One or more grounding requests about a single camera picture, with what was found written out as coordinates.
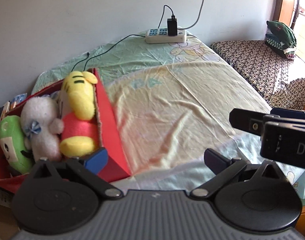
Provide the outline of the green plush toy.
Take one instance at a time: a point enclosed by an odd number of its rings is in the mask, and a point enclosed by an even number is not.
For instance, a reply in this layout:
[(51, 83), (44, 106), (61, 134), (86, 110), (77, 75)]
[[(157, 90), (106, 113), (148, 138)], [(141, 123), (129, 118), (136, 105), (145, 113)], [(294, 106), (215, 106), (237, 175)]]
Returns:
[(0, 146), (10, 167), (20, 174), (28, 173), (33, 162), (25, 146), (25, 134), (20, 125), (20, 117), (9, 115), (0, 122)]

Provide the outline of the black power adapter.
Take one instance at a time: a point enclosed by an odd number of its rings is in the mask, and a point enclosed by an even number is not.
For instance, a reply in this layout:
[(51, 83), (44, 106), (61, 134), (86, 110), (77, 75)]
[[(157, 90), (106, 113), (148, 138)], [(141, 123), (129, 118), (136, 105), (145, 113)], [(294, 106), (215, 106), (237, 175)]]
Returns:
[(177, 19), (174, 15), (167, 19), (167, 32), (168, 36), (177, 35)]

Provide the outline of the red storage box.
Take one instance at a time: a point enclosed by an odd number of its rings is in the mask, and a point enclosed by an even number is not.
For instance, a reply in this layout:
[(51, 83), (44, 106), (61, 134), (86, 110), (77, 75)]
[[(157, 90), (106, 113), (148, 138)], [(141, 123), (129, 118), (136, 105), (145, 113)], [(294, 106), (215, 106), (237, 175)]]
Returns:
[[(97, 117), (98, 135), (99, 135), (99, 148), (104, 147), (107, 149), (108, 163), (101, 170), (101, 172), (99, 172), (99, 174), (96, 175), (108, 182), (113, 182), (116, 180), (127, 178), (130, 175), (130, 169), (128, 167), (127, 160), (123, 151), (114, 113), (110, 101), (108, 99), (108, 96), (105, 92), (104, 86), (102, 85), (99, 79), (98, 72), (96, 70), (88, 70), (88, 71), (80, 71), (80, 72), (91, 72), (98, 79), (98, 83), (95, 85), (95, 101), (96, 101), (96, 117)], [(39, 97), (49, 96), (50, 98), (56, 101), (59, 108), (59, 96), (63, 81), (64, 79), (50, 85), (49, 87), (43, 89), (37, 94), (28, 97), (13, 110), (9, 111), (6, 114), (6, 116), (17, 115), (20, 117), (21, 111), (25, 103), (30, 98), (37, 96)], [(29, 152), (30, 152), (30, 158), (32, 159), (34, 165), (38, 161), (34, 160), (32, 150), (29, 150)], [(66, 157), (61, 153), (61, 161), (65, 161), (70, 158)], [(0, 146), (0, 187), (1, 188), (12, 193), (16, 192), (20, 187), (20, 185), (22, 184), (22, 182), (24, 181), (24, 179), (29, 174), (29, 172), (26, 174), (20, 174), (12, 167), (10, 167)]]

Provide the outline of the yellow tiger plush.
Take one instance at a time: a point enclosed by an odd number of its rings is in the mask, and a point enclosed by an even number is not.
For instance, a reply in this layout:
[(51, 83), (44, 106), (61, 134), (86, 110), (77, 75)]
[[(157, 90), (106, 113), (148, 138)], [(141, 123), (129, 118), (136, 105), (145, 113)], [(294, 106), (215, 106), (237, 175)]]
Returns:
[(95, 85), (91, 72), (72, 71), (65, 77), (59, 96), (59, 115), (64, 123), (60, 152), (66, 157), (82, 157), (99, 148)]

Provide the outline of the green folded clothes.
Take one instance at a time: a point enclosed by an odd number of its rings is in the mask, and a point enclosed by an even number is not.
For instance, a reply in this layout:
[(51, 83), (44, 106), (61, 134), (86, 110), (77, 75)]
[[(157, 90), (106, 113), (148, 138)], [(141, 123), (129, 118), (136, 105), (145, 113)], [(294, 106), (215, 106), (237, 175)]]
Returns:
[(279, 56), (294, 60), (297, 40), (293, 30), (279, 21), (267, 21), (265, 44)]

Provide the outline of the white power strip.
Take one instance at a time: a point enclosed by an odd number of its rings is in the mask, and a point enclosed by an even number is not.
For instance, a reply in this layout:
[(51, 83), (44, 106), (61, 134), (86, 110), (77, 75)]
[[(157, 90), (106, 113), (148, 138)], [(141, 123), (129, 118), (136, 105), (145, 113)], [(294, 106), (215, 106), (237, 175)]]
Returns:
[(145, 41), (148, 44), (161, 43), (184, 43), (187, 40), (187, 32), (185, 30), (178, 30), (177, 35), (169, 36), (167, 28), (149, 29), (146, 32)]

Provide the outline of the green cartoon bed sheet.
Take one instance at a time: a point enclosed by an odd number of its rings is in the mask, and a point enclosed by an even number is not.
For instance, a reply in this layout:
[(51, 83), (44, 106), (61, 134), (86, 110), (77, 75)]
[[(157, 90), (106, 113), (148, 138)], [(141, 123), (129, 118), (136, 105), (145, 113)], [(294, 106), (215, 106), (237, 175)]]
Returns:
[(213, 177), (203, 162), (207, 148), (262, 162), (260, 138), (232, 128), (229, 113), (272, 107), (199, 39), (147, 44), (139, 35), (90, 55), (88, 68), (99, 72), (131, 172), (116, 187), (189, 191)]

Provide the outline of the floral patterned bench cover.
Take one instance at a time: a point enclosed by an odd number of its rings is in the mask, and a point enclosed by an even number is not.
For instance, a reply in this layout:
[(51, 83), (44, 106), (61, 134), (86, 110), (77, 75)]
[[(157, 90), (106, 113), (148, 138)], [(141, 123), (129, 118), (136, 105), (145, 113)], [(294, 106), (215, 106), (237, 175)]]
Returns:
[(265, 41), (221, 41), (210, 45), (271, 107), (303, 110), (305, 63), (284, 59)]

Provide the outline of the white plush bunny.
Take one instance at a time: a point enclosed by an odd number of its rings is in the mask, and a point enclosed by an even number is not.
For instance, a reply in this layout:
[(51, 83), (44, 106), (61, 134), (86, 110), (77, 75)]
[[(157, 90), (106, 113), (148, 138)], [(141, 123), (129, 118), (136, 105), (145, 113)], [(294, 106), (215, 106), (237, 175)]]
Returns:
[(58, 104), (49, 96), (33, 97), (25, 103), (20, 124), (25, 134), (25, 146), (32, 150), (35, 161), (42, 157), (61, 161), (58, 135), (63, 132), (64, 123), (58, 115)]

